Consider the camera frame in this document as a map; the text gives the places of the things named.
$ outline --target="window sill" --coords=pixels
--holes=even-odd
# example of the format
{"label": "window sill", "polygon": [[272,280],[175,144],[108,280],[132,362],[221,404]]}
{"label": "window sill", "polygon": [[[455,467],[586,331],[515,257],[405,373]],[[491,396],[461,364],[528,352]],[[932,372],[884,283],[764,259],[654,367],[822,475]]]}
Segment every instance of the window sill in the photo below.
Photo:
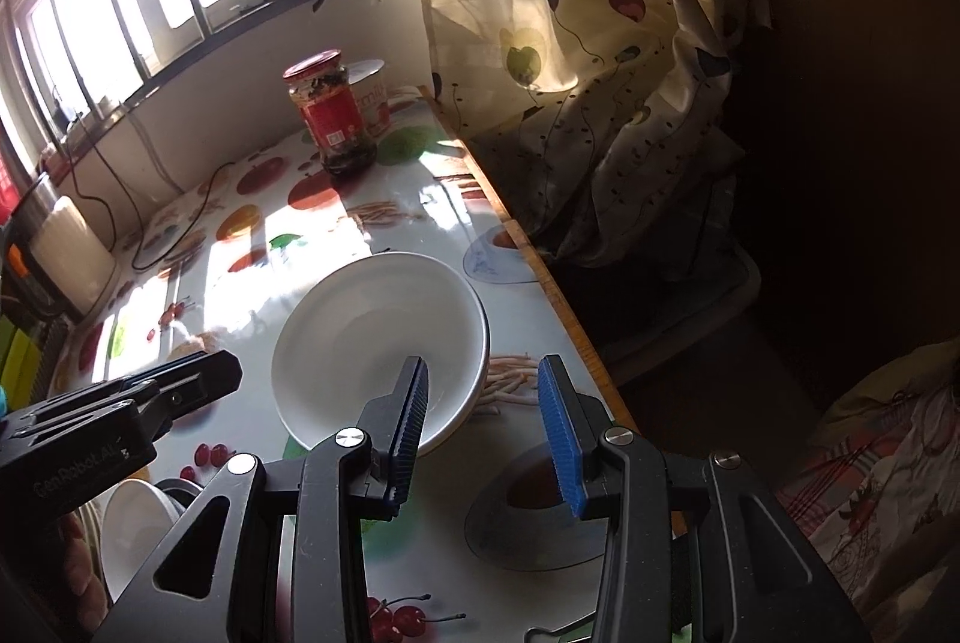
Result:
{"label": "window sill", "polygon": [[[201,59],[228,44],[239,35],[243,35],[258,25],[290,11],[291,8],[302,6],[310,1],[313,0],[272,0],[253,8],[238,19],[224,25],[220,30],[213,32],[213,34],[205,40],[190,47],[184,54],[164,66],[157,74],[147,80],[144,85],[141,85],[120,107],[117,107],[111,114],[104,117],[103,120],[89,120],[88,115],[88,119],[85,119],[85,126],[89,131],[89,137],[85,136],[80,126],[73,125],[70,127],[70,131],[66,134],[66,137],[61,141],[61,144],[65,143],[68,145],[74,163],[78,163],[92,150],[91,141],[93,143],[98,142],[113,126],[124,119],[127,110],[136,109],[177,75],[189,69],[192,65],[197,64]],[[55,184],[59,184],[66,178],[68,174],[67,163],[60,152],[53,152],[52,155],[45,158],[41,156],[41,160],[43,162],[42,170],[45,170],[50,175]]]}

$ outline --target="dining table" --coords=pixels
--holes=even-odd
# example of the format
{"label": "dining table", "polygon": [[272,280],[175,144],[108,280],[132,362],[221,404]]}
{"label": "dining table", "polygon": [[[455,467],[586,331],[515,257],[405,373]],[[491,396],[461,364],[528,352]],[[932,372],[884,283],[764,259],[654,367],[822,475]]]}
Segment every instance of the dining table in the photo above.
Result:
{"label": "dining table", "polygon": [[[407,251],[443,261],[486,310],[487,377],[469,418],[416,461],[400,515],[364,522],[368,595],[429,595],[410,601],[427,618],[466,615],[427,624],[425,641],[575,639],[597,605],[606,522],[578,521],[559,498],[536,406],[539,360],[559,355],[579,392],[600,398],[619,424],[634,427],[632,417],[443,109],[424,88],[394,89],[388,105],[376,162],[362,174],[331,179],[310,133],[294,131],[157,211],[142,240],[139,232],[121,240],[116,287],[67,342],[54,391],[226,349],[242,365],[240,387],[174,422],[138,477],[208,483],[218,470],[197,461],[202,443],[265,462],[302,456],[307,447],[285,429],[271,384],[277,338],[299,301],[367,256]],[[498,395],[504,376],[515,384]],[[280,639],[289,638],[295,526],[288,519],[282,536]],[[525,637],[533,627],[556,634]]]}

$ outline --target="wall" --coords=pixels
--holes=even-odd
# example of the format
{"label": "wall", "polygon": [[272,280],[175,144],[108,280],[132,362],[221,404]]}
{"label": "wall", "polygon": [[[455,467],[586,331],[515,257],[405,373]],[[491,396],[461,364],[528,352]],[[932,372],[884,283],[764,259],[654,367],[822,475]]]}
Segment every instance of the wall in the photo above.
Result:
{"label": "wall", "polygon": [[960,333],[960,0],[771,0],[739,56],[734,221],[819,406]]}
{"label": "wall", "polygon": [[[430,83],[419,0],[326,0],[316,14],[305,4],[239,35],[163,85],[134,114],[170,176],[192,189],[226,160],[301,129],[280,77],[288,66],[329,47],[341,48],[346,61],[384,59],[388,88]],[[176,197],[130,123],[117,124],[98,146],[133,189],[145,218]],[[80,161],[76,174],[83,193],[109,202],[120,235],[136,228],[130,202],[94,152]],[[69,177],[61,191],[109,243],[104,208],[78,199]]]}

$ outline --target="cherry stem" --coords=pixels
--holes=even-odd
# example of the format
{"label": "cherry stem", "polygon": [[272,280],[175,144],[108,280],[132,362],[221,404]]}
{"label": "cherry stem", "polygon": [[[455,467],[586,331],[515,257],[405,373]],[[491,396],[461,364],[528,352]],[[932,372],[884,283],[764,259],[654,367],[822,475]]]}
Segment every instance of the cherry stem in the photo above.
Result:
{"label": "cherry stem", "polygon": [[440,619],[424,619],[424,622],[428,622],[429,624],[435,624],[436,622],[440,622],[440,621],[453,621],[454,619],[466,619],[466,618],[467,618],[466,613],[456,613],[453,616],[443,616],[443,618],[440,618]]}
{"label": "cherry stem", "polygon": [[391,600],[389,603],[387,602],[381,603],[381,605],[384,606],[385,608],[386,606],[392,606],[395,603],[402,603],[404,600],[429,600],[429,599],[430,599],[429,594],[421,594],[419,595],[419,597],[397,597],[395,600]]}

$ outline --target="red jar label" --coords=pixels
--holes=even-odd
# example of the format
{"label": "red jar label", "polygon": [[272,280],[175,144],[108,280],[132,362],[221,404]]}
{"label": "red jar label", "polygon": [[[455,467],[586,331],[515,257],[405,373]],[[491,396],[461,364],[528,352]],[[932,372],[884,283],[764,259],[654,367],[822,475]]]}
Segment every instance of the red jar label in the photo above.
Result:
{"label": "red jar label", "polygon": [[363,118],[346,86],[301,107],[301,115],[323,150],[351,141],[363,131]]}

